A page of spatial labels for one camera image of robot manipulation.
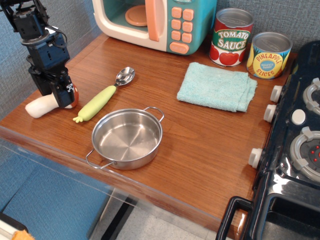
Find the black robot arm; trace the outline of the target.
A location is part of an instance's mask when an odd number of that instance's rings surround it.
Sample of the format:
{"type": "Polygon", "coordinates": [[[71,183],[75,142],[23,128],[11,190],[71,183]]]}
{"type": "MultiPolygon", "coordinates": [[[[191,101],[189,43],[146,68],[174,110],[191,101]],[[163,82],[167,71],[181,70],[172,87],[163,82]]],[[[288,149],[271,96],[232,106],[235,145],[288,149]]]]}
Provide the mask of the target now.
{"type": "Polygon", "coordinates": [[[28,50],[28,72],[40,93],[52,94],[60,108],[72,104],[74,85],[66,68],[68,40],[61,30],[49,25],[47,9],[39,0],[2,0],[0,10],[28,50]]]}

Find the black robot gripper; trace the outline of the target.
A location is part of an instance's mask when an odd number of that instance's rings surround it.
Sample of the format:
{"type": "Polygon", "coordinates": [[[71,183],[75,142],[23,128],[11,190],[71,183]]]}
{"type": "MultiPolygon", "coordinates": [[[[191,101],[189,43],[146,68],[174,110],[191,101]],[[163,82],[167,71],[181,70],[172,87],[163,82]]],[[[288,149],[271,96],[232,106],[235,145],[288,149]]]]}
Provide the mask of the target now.
{"type": "Polygon", "coordinates": [[[65,67],[70,59],[67,40],[61,31],[24,33],[21,43],[29,52],[29,73],[42,96],[53,93],[60,108],[75,101],[74,85],[65,67]]]}

